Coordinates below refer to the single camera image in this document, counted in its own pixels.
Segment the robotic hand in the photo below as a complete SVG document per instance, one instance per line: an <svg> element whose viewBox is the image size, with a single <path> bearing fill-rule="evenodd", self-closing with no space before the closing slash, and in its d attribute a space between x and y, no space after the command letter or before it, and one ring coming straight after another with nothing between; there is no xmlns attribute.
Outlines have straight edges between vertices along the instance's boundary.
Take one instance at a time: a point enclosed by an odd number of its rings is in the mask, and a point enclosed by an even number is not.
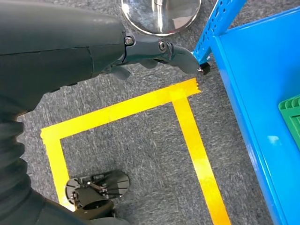
<svg viewBox="0 0 300 225"><path fill-rule="evenodd" d="M31 188L19 115L65 85L99 74L121 79L124 65L158 63L197 72L189 51L159 37L127 34L118 19L75 8L0 0L0 225L83 225Z"/></svg>

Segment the stainless steel stand base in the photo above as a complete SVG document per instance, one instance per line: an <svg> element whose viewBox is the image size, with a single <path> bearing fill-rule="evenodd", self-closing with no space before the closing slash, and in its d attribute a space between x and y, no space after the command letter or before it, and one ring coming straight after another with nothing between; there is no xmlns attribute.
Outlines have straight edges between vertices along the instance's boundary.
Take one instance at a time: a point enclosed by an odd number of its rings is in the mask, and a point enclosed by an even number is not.
<svg viewBox="0 0 300 225"><path fill-rule="evenodd" d="M142 33L168 36L191 25L201 4L201 0L121 0L121 9Z"/></svg>

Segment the blue shelf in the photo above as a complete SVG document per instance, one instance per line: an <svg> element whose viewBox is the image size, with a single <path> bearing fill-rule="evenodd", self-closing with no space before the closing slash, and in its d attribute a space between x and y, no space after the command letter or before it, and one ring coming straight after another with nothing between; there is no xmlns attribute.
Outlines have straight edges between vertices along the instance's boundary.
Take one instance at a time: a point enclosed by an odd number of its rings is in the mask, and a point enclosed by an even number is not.
<svg viewBox="0 0 300 225"><path fill-rule="evenodd" d="M194 51L204 62L212 50L276 225L300 221L300 151L278 109L300 94L299 21L298 7L228 31L226 24L211 33L206 51L200 51L201 38Z"/></svg>

